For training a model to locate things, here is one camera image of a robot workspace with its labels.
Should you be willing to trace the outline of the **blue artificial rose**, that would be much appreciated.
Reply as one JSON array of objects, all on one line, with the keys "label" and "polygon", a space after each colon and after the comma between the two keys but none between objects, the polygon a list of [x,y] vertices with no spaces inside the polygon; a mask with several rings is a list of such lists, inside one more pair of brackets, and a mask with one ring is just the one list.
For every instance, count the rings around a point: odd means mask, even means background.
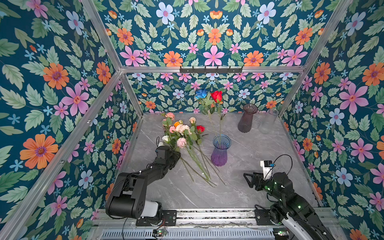
[{"label": "blue artificial rose", "polygon": [[209,117],[212,127],[214,128],[214,122],[212,119],[213,114],[209,113],[209,110],[211,108],[210,105],[212,103],[211,93],[209,93],[206,89],[200,89],[196,92],[196,98],[199,102],[200,112],[203,115],[207,115]]}]

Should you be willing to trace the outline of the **red artificial rose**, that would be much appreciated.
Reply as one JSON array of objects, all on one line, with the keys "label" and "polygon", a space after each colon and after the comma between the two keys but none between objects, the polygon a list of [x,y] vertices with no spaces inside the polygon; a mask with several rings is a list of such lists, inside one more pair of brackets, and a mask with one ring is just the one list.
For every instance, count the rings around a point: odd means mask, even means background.
[{"label": "red artificial rose", "polygon": [[225,119],[225,113],[223,113],[223,92],[222,91],[215,91],[211,93],[211,99],[212,103],[210,105],[210,114],[216,114],[219,117],[219,131],[217,137],[221,138],[222,136],[222,123]]}]

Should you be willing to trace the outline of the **purple blue glass vase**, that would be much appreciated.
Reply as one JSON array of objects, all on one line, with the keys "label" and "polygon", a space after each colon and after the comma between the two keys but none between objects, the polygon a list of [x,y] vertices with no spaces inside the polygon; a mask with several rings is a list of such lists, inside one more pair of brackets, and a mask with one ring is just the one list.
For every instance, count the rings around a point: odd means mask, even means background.
[{"label": "purple blue glass vase", "polygon": [[211,162],[214,166],[222,167],[227,163],[228,149],[231,147],[231,144],[231,139],[227,135],[220,135],[214,137],[214,150],[211,154]]}]

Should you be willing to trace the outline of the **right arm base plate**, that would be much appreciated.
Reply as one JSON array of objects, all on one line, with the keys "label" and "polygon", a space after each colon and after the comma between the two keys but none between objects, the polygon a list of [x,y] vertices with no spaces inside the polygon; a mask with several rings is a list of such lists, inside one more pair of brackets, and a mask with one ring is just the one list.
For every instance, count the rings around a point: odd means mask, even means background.
[{"label": "right arm base plate", "polygon": [[259,226],[281,225],[286,214],[277,206],[272,205],[270,209],[255,205],[255,219]]}]

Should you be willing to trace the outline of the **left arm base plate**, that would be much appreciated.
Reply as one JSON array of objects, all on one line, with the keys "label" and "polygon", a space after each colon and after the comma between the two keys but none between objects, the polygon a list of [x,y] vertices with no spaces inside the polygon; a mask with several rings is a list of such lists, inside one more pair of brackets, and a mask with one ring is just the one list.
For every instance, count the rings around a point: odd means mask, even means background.
[{"label": "left arm base plate", "polygon": [[137,227],[175,226],[177,221],[176,210],[160,210],[154,217],[141,217],[136,221]]}]

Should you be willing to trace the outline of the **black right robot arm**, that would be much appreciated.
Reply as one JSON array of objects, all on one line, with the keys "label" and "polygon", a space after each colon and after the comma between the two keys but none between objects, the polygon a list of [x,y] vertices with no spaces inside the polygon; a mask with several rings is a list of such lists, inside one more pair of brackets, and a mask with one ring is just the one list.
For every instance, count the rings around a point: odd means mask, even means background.
[{"label": "black right robot arm", "polygon": [[247,174],[244,178],[250,188],[264,191],[276,199],[269,209],[255,205],[255,219],[259,226],[283,225],[290,240],[333,240],[315,209],[297,194],[293,182],[285,172],[273,174],[271,179],[262,173]]}]

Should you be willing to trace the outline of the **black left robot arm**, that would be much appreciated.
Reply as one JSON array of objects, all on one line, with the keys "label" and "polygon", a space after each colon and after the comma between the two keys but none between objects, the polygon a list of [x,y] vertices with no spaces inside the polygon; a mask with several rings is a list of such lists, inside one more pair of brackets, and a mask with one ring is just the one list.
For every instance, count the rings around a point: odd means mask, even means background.
[{"label": "black left robot arm", "polygon": [[156,158],[138,172],[120,173],[107,198],[106,214],[111,218],[163,218],[162,204],[146,200],[148,186],[165,177],[178,163],[181,154],[171,147],[160,146]]}]

